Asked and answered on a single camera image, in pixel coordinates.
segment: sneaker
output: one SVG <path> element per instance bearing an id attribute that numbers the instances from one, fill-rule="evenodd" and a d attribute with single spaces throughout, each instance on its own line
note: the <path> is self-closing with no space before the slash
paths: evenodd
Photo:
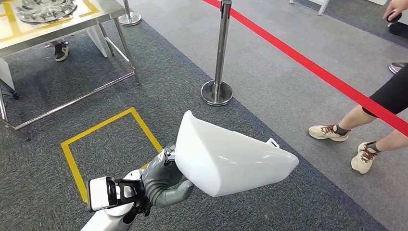
<path id="1" fill-rule="evenodd" d="M 69 47 L 66 44 L 60 43 L 55 45 L 55 60 L 63 61 L 68 57 Z"/>
<path id="2" fill-rule="evenodd" d="M 388 69 L 394 74 L 400 71 L 403 67 L 405 67 L 408 63 L 390 63 L 388 65 Z"/>
<path id="3" fill-rule="evenodd" d="M 365 142 L 358 146 L 357 155 L 351 159 L 351 168 L 360 174 L 365 174 L 369 171 L 372 166 L 372 162 L 375 159 L 375 156 L 378 155 L 371 148 L 367 148 L 368 145 L 375 142 Z"/>
<path id="4" fill-rule="evenodd" d="M 348 139 L 348 132 L 340 135 L 336 133 L 337 127 L 331 125 L 317 125 L 309 128 L 309 135 L 318 140 L 331 139 L 333 141 L 343 142 Z"/>

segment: yellow tape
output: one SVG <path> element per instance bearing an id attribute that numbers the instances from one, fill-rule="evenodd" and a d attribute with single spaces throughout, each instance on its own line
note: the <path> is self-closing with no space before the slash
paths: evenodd
<path id="1" fill-rule="evenodd" d="M 85 130 L 81 133 L 79 133 L 78 135 L 64 141 L 61 143 L 61 147 L 63 149 L 63 152 L 65 154 L 65 158 L 66 161 L 68 163 L 69 168 L 71 169 L 72 175 L 74 177 L 75 183 L 77 184 L 79 193 L 81 194 L 81 198 L 82 200 L 86 203 L 87 202 L 87 189 L 84 183 L 84 180 L 81 177 L 81 174 L 79 173 L 79 169 L 77 164 L 75 163 L 75 159 L 72 156 L 71 150 L 69 149 L 69 145 L 81 138 L 83 138 L 86 135 L 89 135 L 90 133 L 102 128 L 103 126 L 112 123 L 113 121 L 127 115 L 127 114 L 132 114 L 133 117 L 135 118 L 136 122 L 139 124 L 140 128 L 143 130 L 143 132 L 146 134 L 147 138 L 149 138 L 150 142 L 152 143 L 152 145 L 155 147 L 155 149 L 160 152 L 163 148 L 162 146 L 159 144 L 159 142 L 157 141 L 156 137 L 154 137 L 154 135 L 152 134 L 152 132 L 150 131 L 150 129 L 147 127 L 147 125 L 144 123 L 143 119 L 140 117 L 140 115 L 138 114 L 138 112 L 133 108 L 129 108 L 115 116 L 113 116 L 112 118 L 109 118 L 91 128 L 89 128 L 88 130 Z M 149 163 L 143 165 L 142 167 L 140 167 L 141 169 L 146 168 L 149 165 Z"/>
<path id="2" fill-rule="evenodd" d="M 71 169 L 72 176 L 74 176 L 76 186 L 78 187 L 79 194 L 81 194 L 82 200 L 87 202 L 87 189 L 85 187 L 84 180 L 82 179 L 81 174 L 79 173 L 78 166 L 75 163 L 74 157 L 72 156 L 71 150 L 68 147 L 68 143 L 61 143 L 63 152 L 65 154 L 66 161 L 68 162 L 69 168 Z"/>

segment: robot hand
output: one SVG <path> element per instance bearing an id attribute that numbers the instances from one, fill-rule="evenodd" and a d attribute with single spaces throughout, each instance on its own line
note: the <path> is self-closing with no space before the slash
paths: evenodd
<path id="1" fill-rule="evenodd" d="M 176 162 L 169 158 L 174 149 L 174 146 L 165 148 L 150 162 L 142 176 L 147 197 L 153 206 L 159 208 L 186 200 L 194 189 L 193 183 L 189 180 L 181 183 L 176 189 L 168 189 L 176 185 L 183 175 Z"/>

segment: gray carpet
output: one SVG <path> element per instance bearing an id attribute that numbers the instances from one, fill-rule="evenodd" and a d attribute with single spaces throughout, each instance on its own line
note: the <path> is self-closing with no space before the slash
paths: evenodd
<path id="1" fill-rule="evenodd" d="M 319 5 L 308 0 L 295 2 L 316 11 L 320 9 Z M 332 0 L 324 14 L 408 48 L 408 25 L 400 24 L 403 31 L 400 36 L 389 33 L 388 22 L 382 19 L 386 8 L 387 4 L 381 6 L 367 0 Z"/>
<path id="2" fill-rule="evenodd" d="M 108 34 L 115 30 L 106 23 Z M 60 143 L 130 107 L 135 107 L 162 145 L 176 140 L 187 110 L 200 119 L 266 141 L 297 155 L 299 166 L 286 180 L 259 189 L 211 198 L 195 189 L 181 204 L 152 210 L 131 230 L 385 230 L 360 206 L 312 167 L 239 102 L 210 107 L 199 89 L 209 77 L 146 23 L 123 28 L 143 84 L 128 79 L 25 130 L 31 142 L 0 130 L 0 230 L 79 230 L 86 211 Z M 118 37 L 111 39 L 119 44 Z M 117 57 L 104 59 L 85 34 L 68 38 L 63 63 L 42 46 L 7 57 L 22 95 L 9 100 L 13 123 L 24 122 L 56 105 L 121 76 L 128 67 Z M 143 165 L 155 150 L 130 116 L 119 119 L 71 146 L 84 180 L 121 177 Z"/>
<path id="3" fill-rule="evenodd" d="M 219 9 L 200 0 L 129 3 L 214 76 Z M 390 62 L 407 57 L 407 49 L 327 15 L 319 17 L 299 3 L 234 0 L 233 8 L 367 96 L 392 76 L 387 68 Z M 241 104 L 381 224 L 393 231 L 408 230 L 406 150 L 383 154 L 363 176 L 350 167 L 357 146 L 386 135 L 391 131 L 387 124 L 378 120 L 361 126 L 343 143 L 309 137 L 310 126 L 338 122 L 355 102 L 235 19 L 230 21 L 223 79 Z M 407 120 L 407 113 L 399 116 Z"/>

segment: sock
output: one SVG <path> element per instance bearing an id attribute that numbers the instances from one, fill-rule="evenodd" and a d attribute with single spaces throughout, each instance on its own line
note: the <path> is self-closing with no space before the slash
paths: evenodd
<path id="1" fill-rule="evenodd" d="M 336 125 L 336 133 L 339 135 L 345 135 L 346 133 L 348 133 L 350 130 L 346 130 L 341 128 L 338 124 Z"/>
<path id="2" fill-rule="evenodd" d="M 373 143 L 367 145 L 367 149 L 372 153 L 380 153 L 381 151 L 377 149 L 376 144 L 377 144 L 377 142 L 373 142 Z"/>

